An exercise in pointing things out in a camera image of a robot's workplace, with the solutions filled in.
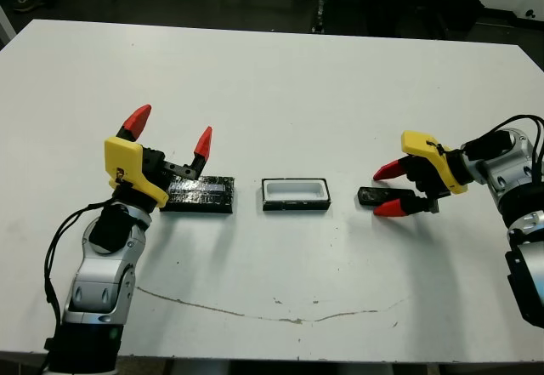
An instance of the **small black object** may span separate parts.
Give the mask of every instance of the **small black object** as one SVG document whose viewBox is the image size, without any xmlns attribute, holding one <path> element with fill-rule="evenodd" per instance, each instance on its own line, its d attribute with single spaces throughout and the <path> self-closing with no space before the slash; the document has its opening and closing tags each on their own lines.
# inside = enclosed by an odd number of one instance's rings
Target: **small black object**
<svg viewBox="0 0 544 375">
<path fill-rule="evenodd" d="M 365 206 L 376 207 L 385 202 L 394 201 L 395 199 L 416 197 L 413 190 L 399 190 L 395 188 L 371 188 L 369 186 L 361 186 L 357 192 L 359 203 Z"/>
<path fill-rule="evenodd" d="M 168 186 L 170 196 L 161 211 L 232 213 L 235 179 L 200 177 L 194 181 L 173 176 Z"/>
<path fill-rule="evenodd" d="M 331 195 L 324 178 L 263 179 L 264 211 L 327 210 Z"/>
</svg>

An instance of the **crack on table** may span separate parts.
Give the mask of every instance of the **crack on table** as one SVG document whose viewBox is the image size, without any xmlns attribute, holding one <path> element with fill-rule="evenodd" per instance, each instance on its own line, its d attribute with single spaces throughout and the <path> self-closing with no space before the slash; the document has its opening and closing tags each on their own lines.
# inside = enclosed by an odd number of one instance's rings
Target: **crack on table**
<svg viewBox="0 0 544 375">
<path fill-rule="evenodd" d="M 188 301 L 180 300 L 179 298 L 170 298 L 170 297 L 167 297 L 167 296 L 163 296 L 161 294 L 150 292 L 149 290 L 145 290 L 144 288 L 142 288 L 140 286 L 136 286 L 136 288 L 138 290 L 140 290 L 140 292 L 148 294 L 148 295 L 150 295 L 152 297 L 157 297 L 157 298 L 160 298 L 161 300 L 172 301 L 174 303 L 187 305 L 189 307 L 196 307 L 197 309 L 204 309 L 204 310 L 209 310 L 209 311 L 213 311 L 213 312 L 216 312 L 216 313 L 234 315 L 236 317 L 251 318 L 253 320 L 288 322 L 290 324 L 296 324 L 296 325 L 302 325 L 304 322 L 312 322 L 312 323 L 313 322 L 322 322 L 322 321 L 325 321 L 325 320 L 330 320 L 332 318 L 343 317 L 343 316 L 346 316 L 346 315 L 358 315 L 358 314 L 368 314 L 368 313 L 384 313 L 386 311 L 391 310 L 392 308 L 396 307 L 397 305 L 399 305 L 400 303 L 406 301 L 409 298 L 409 297 L 402 298 L 401 300 L 397 301 L 396 303 L 391 304 L 389 307 L 387 307 L 387 309 L 383 309 L 383 310 L 347 311 L 347 312 L 343 312 L 343 313 L 336 313 L 336 314 L 332 314 L 332 315 L 327 315 L 325 317 L 321 317 L 321 318 L 318 318 L 316 320 L 307 320 L 307 319 L 304 319 L 304 318 L 296 318 L 296 319 L 292 319 L 292 318 L 271 318 L 271 317 L 262 317 L 260 315 L 247 315 L 247 314 L 237 313 L 235 311 L 216 309 L 215 307 L 210 307 L 209 305 L 190 303 Z"/>
</svg>

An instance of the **shoe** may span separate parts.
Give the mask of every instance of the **shoe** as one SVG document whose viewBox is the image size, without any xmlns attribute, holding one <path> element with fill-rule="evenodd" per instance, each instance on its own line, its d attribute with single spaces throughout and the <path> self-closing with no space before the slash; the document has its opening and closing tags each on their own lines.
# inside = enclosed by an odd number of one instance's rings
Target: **shoe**
<svg viewBox="0 0 544 375">
<path fill-rule="evenodd" d="M 12 10 L 15 12 L 31 12 L 34 9 L 40 8 L 45 5 L 43 0 L 17 0 L 11 6 Z"/>
</svg>

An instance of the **white table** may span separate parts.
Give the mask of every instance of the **white table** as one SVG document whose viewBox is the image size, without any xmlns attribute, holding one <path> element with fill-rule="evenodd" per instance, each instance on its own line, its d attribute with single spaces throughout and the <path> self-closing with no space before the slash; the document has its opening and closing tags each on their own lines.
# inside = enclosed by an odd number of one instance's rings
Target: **white table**
<svg viewBox="0 0 544 375">
<path fill-rule="evenodd" d="M 0 41 L 7 45 L 15 37 L 15 30 L 9 23 L 9 19 L 0 7 Z"/>
<path fill-rule="evenodd" d="M 402 156 L 405 129 L 458 146 L 514 114 L 543 115 L 544 76 L 518 47 L 34 20 L 0 53 L 0 78 L 0 351 L 43 351 L 51 237 L 109 196 L 103 140 L 151 103 L 140 142 L 170 161 L 190 161 L 214 127 L 205 173 L 235 177 L 235 212 L 153 213 L 121 354 L 544 359 L 485 187 L 404 219 L 355 200 Z M 261 178 L 273 177 L 327 178 L 331 208 L 263 213 Z M 97 214 L 57 250 L 63 303 Z"/>
</svg>

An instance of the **black box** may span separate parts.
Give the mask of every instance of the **black box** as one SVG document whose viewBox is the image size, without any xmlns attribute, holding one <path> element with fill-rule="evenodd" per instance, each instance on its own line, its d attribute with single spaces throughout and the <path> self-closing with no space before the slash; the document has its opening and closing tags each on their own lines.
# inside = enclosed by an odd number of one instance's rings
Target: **black box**
<svg viewBox="0 0 544 375">
<path fill-rule="evenodd" d="M 172 178 L 168 186 L 168 202 L 161 211 L 232 213 L 235 179 L 232 177 L 200 177 L 194 181 Z"/>
</svg>

